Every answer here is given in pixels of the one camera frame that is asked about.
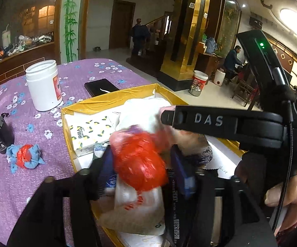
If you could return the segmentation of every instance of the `black package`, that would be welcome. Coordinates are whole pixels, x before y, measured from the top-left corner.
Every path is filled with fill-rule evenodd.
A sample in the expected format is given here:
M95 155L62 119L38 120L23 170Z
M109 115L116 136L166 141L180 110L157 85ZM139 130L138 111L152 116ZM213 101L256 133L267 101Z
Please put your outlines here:
M169 183L162 187L165 207L165 239L174 247L185 247L188 242L194 215L197 210L197 194L185 197L177 190L174 171L167 170Z

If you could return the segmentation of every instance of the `black cable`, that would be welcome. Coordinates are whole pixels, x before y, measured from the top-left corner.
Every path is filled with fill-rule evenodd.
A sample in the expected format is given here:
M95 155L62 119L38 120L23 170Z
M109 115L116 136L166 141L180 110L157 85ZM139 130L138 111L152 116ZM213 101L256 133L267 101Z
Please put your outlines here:
M283 206L284 197L286 196L286 190L287 190L288 182L289 182L289 179L290 179L290 171L291 171L292 156L293 156L293 130L292 130L292 124L291 123L289 123L289 125L288 125L288 132L289 132L289 144L290 144L290 155L289 155L288 171L287 171L286 180L285 180L284 184L282 185L281 196L280 196L280 199L279 199L279 204L278 204L277 209L276 209L275 219L274 219L273 226L272 226L273 232L275 232L277 222L279 221L281 209L282 209L282 206Z

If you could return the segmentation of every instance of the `gold pillar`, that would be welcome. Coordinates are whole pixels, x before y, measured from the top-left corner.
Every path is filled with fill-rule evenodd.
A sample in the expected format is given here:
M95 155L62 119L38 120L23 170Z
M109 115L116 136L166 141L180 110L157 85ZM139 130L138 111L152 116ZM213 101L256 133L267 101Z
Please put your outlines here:
M198 56L196 46L204 34L209 2L210 0L175 0L167 49L158 77L167 86L169 85L163 80L166 79L165 75L177 81L192 78Z

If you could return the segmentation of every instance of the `white plastic jar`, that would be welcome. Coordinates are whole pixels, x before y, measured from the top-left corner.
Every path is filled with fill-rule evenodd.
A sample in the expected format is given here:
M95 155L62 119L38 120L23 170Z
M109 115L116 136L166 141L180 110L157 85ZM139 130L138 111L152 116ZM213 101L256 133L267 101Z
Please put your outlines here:
M62 101L55 60L41 61L28 67L26 80L36 110L49 111Z

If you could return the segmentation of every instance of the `wooden door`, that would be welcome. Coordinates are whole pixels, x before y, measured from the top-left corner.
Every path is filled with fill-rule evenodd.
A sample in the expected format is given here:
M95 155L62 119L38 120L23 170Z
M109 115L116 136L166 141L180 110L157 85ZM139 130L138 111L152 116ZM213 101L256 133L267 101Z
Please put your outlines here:
M134 20L136 3L114 0L109 49L130 47L130 31Z

